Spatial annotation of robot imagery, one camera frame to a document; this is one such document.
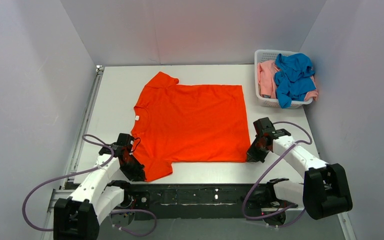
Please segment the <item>orange t shirt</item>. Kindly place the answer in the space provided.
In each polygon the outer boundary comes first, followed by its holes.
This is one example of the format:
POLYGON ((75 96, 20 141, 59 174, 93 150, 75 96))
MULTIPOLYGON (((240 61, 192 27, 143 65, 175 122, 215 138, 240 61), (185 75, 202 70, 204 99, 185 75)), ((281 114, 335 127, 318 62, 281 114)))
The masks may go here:
POLYGON ((173 173, 173 163, 244 163, 251 144, 240 85, 183 85, 158 72, 134 106, 133 156, 152 182, 173 173))

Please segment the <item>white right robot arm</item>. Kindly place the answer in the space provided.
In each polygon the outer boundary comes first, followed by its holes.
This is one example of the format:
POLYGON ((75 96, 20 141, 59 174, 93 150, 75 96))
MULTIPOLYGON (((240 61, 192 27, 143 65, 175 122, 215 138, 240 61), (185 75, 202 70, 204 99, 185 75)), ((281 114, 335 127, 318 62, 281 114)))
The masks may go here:
POLYGON ((262 194, 264 201, 287 201, 301 206, 314 220, 353 209, 347 174, 342 165, 317 158, 289 135, 257 137, 246 153, 247 160, 263 161, 270 152, 293 167, 303 181, 293 182, 285 177, 268 181, 262 194))

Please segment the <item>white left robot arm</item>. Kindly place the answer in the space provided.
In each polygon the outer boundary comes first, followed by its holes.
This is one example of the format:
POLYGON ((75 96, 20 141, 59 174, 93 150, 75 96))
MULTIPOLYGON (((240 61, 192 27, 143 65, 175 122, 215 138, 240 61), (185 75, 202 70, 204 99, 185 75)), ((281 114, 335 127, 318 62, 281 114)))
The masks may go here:
POLYGON ((144 181, 144 166, 127 147, 116 147, 114 155, 106 148, 98 153, 96 169, 67 197, 54 205, 53 239, 95 240, 100 225, 110 212, 125 201, 125 188, 111 177, 123 172, 131 181, 144 181))

